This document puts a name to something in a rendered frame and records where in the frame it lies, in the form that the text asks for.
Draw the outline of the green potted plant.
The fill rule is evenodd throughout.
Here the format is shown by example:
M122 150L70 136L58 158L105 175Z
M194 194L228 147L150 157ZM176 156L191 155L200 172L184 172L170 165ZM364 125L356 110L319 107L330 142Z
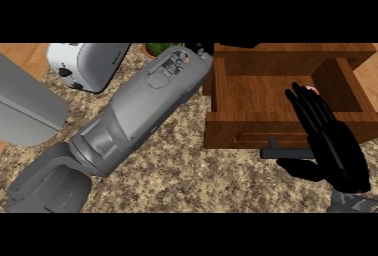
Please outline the green potted plant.
M184 46L184 43L145 43L142 46L147 59L153 61L157 56L172 47Z

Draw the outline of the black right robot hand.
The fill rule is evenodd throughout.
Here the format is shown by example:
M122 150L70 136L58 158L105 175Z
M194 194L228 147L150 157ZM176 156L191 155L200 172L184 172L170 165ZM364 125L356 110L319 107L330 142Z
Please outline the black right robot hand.
M293 83L286 96L308 133L317 161L280 158L278 165L297 178L314 182L325 180L343 193L368 192L367 158L348 124L337 119L328 103L314 90Z

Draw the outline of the white and grey toaster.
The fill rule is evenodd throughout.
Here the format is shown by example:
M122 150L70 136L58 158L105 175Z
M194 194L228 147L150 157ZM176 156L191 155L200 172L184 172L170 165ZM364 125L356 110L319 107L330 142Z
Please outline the white and grey toaster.
M68 87L99 94L108 87L130 43L52 43L48 61Z

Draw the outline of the brown wooden drawer front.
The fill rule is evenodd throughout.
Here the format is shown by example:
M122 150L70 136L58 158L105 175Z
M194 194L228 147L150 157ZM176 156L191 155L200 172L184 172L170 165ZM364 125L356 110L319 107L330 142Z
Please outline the brown wooden drawer front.
M378 138L377 112L336 112L359 143ZM209 112L204 147L260 149L275 139L278 148L308 148L308 135L294 112Z

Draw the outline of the brown wooden drawer box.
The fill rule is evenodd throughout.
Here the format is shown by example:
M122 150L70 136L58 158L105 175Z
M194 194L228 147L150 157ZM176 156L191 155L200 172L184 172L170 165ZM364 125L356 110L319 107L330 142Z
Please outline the brown wooden drawer box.
M286 90L293 83L314 87L334 112L374 112L351 63L345 58L325 59L312 73L291 70L237 74L225 58L215 61L213 100L218 112L293 112Z

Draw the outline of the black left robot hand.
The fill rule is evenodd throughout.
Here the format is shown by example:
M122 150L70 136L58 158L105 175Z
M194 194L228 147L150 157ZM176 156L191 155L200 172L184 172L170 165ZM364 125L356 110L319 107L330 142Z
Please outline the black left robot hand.
M232 46L232 47L241 47L241 48L255 48L259 43L257 42L221 42L221 45L225 46ZM215 44L207 42L207 43L187 43L185 47L190 48L195 53L200 51L209 53L210 55L215 54Z

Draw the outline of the brown wooden cabinet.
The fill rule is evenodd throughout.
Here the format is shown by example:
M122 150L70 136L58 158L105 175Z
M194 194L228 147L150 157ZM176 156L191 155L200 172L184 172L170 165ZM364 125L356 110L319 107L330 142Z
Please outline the brown wooden cabinet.
M260 43L255 48L216 45L229 75L312 75L327 59L356 69L377 53L373 43Z

